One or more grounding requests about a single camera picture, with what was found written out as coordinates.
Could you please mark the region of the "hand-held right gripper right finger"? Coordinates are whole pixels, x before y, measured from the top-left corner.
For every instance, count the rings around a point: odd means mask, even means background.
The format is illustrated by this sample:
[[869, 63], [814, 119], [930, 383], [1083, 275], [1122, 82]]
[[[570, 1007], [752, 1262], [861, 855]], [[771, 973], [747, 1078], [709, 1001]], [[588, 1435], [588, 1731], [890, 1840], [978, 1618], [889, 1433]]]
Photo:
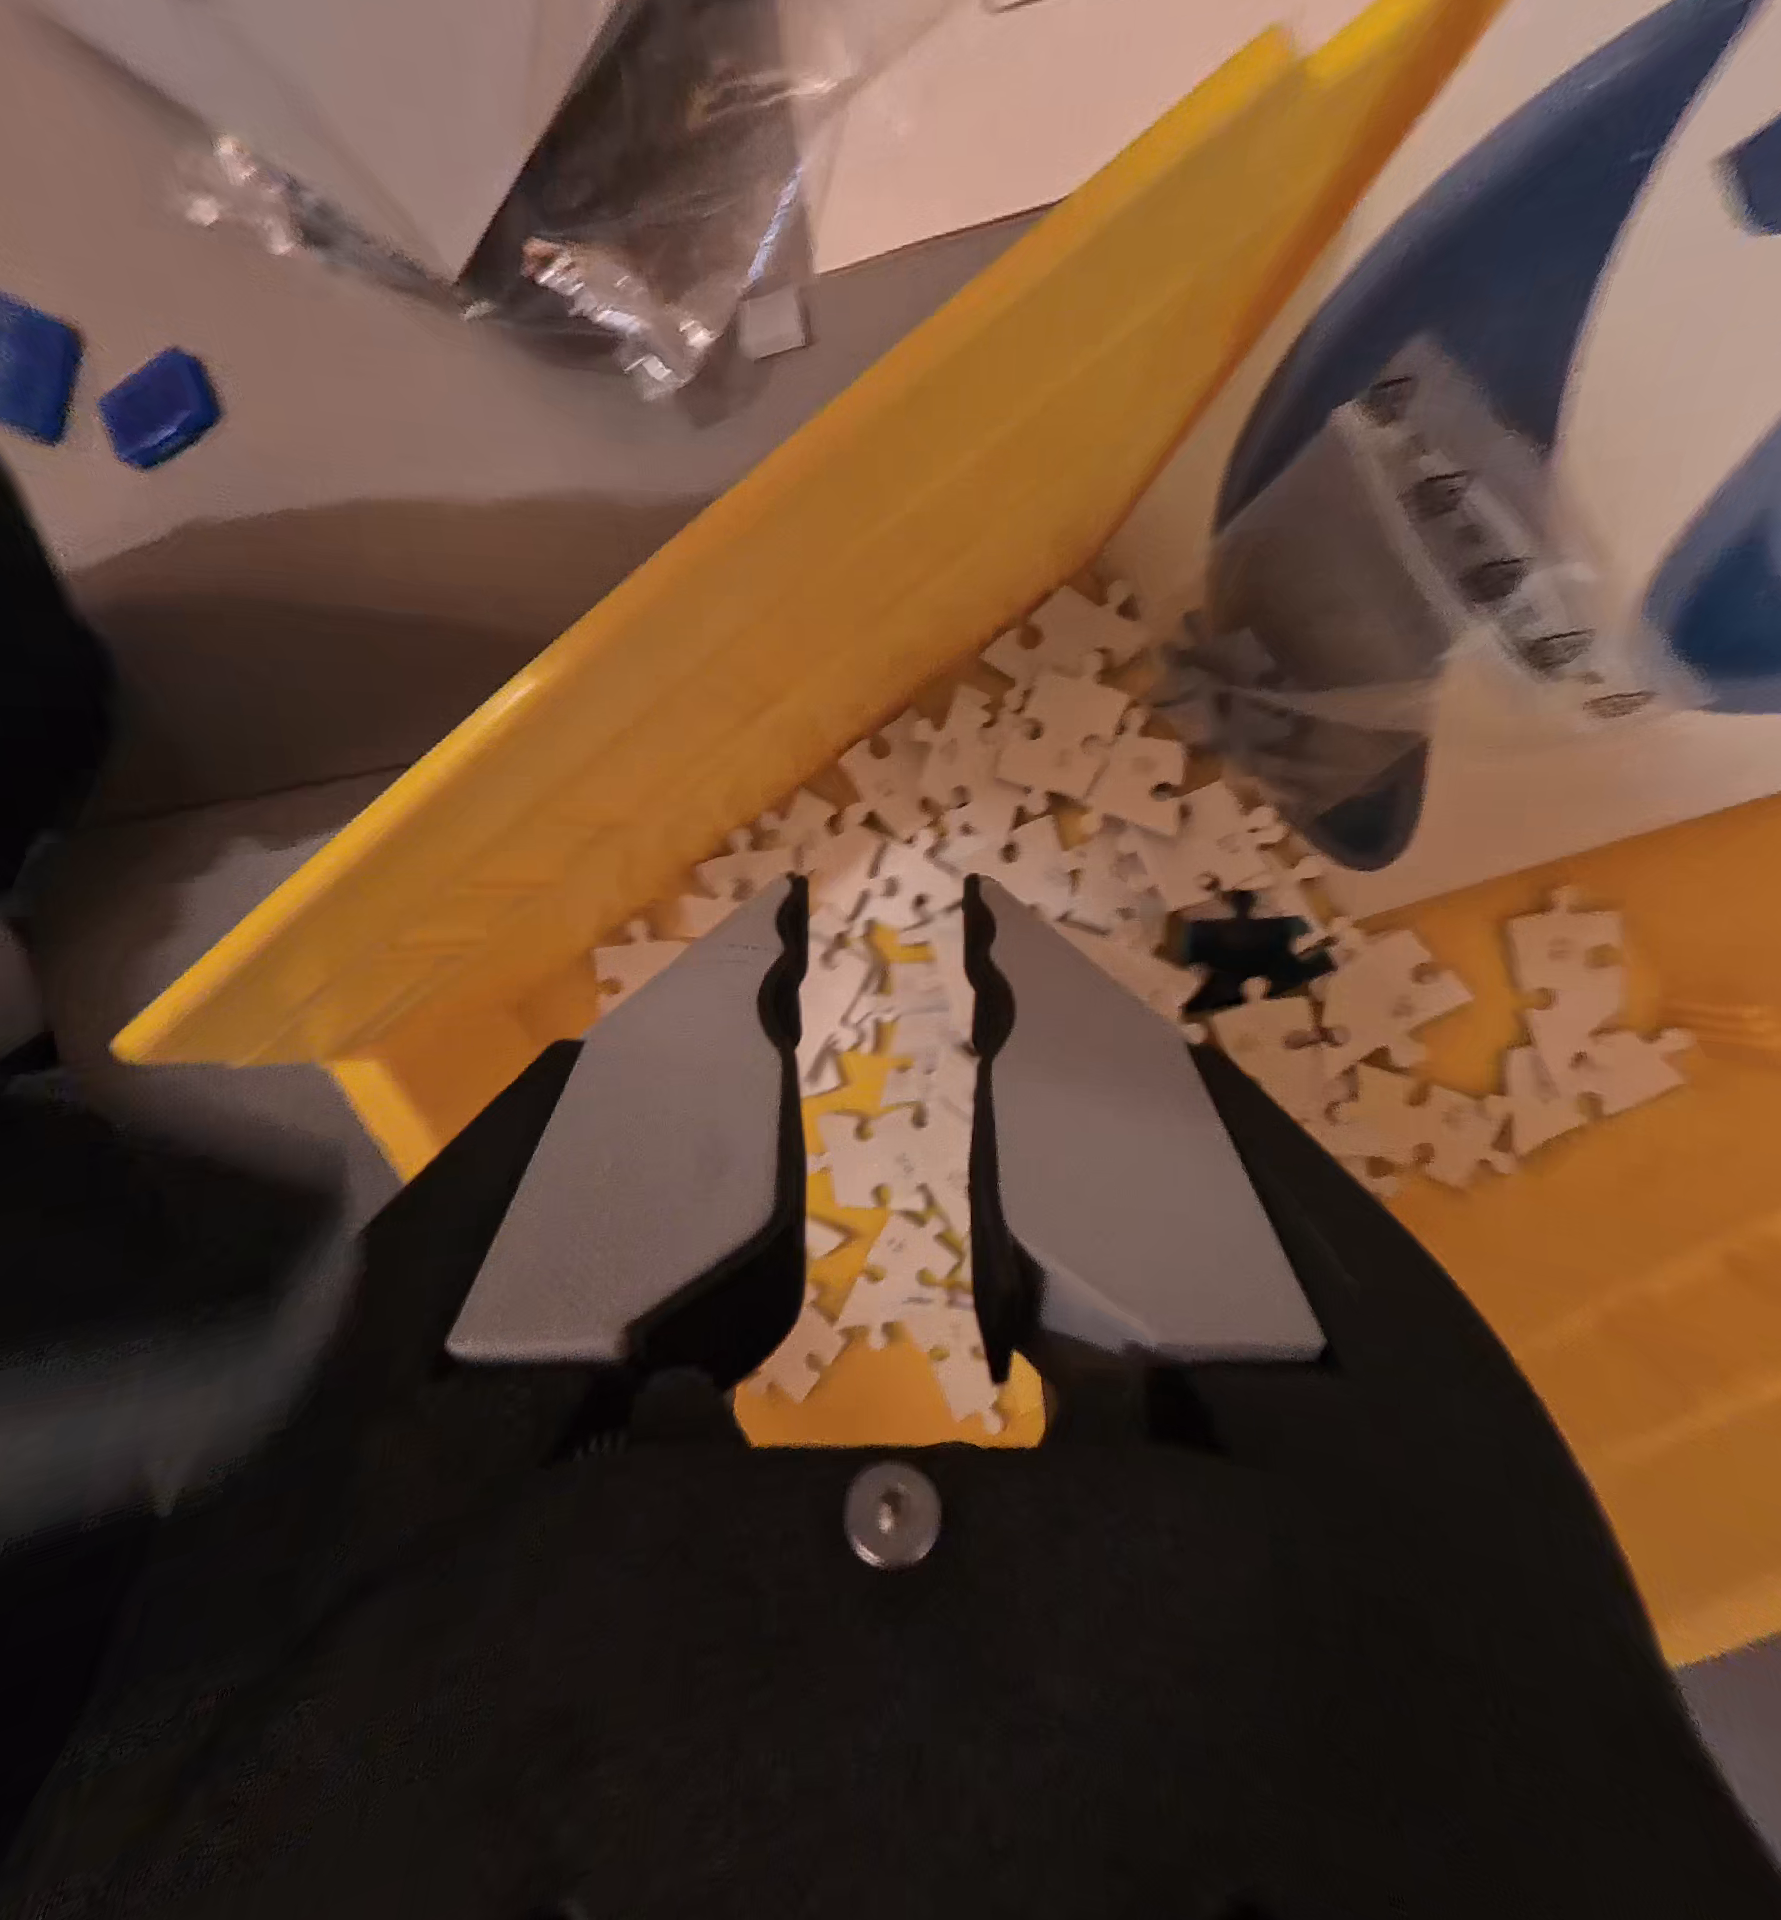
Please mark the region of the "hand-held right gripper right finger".
[[1184, 1033], [972, 877], [972, 1296], [995, 1380], [1063, 1340], [1116, 1358], [1306, 1363], [1325, 1340]]

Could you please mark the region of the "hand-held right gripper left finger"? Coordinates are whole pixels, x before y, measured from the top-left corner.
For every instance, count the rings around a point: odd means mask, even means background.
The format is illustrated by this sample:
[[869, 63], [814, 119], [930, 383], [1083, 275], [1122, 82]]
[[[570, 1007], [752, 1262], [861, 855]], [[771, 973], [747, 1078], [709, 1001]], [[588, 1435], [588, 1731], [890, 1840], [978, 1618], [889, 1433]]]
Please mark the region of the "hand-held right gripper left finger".
[[749, 1379], [806, 1303], [806, 881], [770, 883], [580, 1044], [445, 1336], [462, 1364]]

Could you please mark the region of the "pile of puzzle pieces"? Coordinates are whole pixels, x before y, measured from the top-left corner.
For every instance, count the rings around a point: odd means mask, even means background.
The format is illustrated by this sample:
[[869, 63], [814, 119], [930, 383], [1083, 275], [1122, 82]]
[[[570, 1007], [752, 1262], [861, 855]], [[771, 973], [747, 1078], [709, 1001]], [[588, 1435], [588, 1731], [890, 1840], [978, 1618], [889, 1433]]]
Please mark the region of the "pile of puzzle pieces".
[[[904, 1352], [956, 1425], [1012, 1425], [971, 1313], [971, 987], [960, 887], [997, 881], [1118, 982], [1245, 1068], [1356, 1182], [1508, 1176], [1598, 1121], [1687, 1085], [1690, 1033], [1626, 1021], [1624, 923], [1574, 895], [1511, 920], [1514, 1046], [1494, 1091], [1425, 1078], [1423, 1032], [1473, 1003], [1411, 932], [1329, 913], [1329, 866], [1259, 800], [1154, 731], [1151, 646], [1128, 589], [1058, 589], [955, 677], [845, 748], [823, 786], [732, 829], [682, 893], [594, 949], [598, 1007], [792, 868], [809, 881], [800, 1083], [809, 1129], [806, 1307], [749, 1392], [803, 1403], [851, 1352]], [[1255, 890], [1299, 914], [1335, 973], [1206, 1017], [1173, 960], [1184, 920]]]

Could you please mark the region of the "yellow plastic bin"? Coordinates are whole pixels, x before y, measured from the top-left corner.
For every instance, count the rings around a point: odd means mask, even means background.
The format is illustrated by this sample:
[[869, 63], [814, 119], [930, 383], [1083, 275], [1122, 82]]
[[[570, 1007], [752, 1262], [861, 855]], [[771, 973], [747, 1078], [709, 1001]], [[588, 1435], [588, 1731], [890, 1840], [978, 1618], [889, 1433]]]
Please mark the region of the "yellow plastic bin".
[[[1154, 731], [1411, 932], [1494, 1091], [1505, 928], [1624, 923], [1687, 1085], [1384, 1198], [1527, 1368], [1689, 1666], [1781, 1635], [1781, 4], [1271, 31], [638, 567], [118, 1035], [327, 1068], [411, 1180], [594, 949], [1058, 589]], [[1018, 1448], [904, 1352], [774, 1447]]]

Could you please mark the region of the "blue label sticker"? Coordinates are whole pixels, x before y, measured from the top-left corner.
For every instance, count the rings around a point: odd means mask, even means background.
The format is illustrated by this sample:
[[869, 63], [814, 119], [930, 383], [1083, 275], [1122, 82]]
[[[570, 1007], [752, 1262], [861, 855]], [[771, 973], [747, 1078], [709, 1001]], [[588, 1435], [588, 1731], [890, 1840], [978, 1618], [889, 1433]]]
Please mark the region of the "blue label sticker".
[[54, 318], [0, 290], [0, 427], [25, 442], [63, 442], [84, 342]]
[[112, 456], [133, 470], [167, 465], [224, 419], [224, 402], [206, 364], [176, 346], [161, 348], [101, 391], [94, 410]]

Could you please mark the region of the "clear bag with dark item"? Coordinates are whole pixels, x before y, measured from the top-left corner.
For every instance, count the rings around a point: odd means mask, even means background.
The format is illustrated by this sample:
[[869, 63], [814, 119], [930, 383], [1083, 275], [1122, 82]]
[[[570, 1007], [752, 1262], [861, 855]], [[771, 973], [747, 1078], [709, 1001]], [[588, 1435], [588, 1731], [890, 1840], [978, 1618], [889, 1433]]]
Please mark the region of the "clear bag with dark item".
[[839, 69], [823, 4], [628, 4], [455, 279], [221, 134], [189, 154], [178, 211], [674, 400], [771, 273]]

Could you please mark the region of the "white flat carton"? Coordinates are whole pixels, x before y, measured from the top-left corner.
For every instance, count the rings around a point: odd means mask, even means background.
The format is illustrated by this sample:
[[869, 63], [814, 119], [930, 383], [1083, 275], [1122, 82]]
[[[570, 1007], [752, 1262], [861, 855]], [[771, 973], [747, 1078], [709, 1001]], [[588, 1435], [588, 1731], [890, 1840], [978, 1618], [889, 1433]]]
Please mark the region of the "white flat carton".
[[65, 32], [455, 281], [630, 2], [44, 2]]

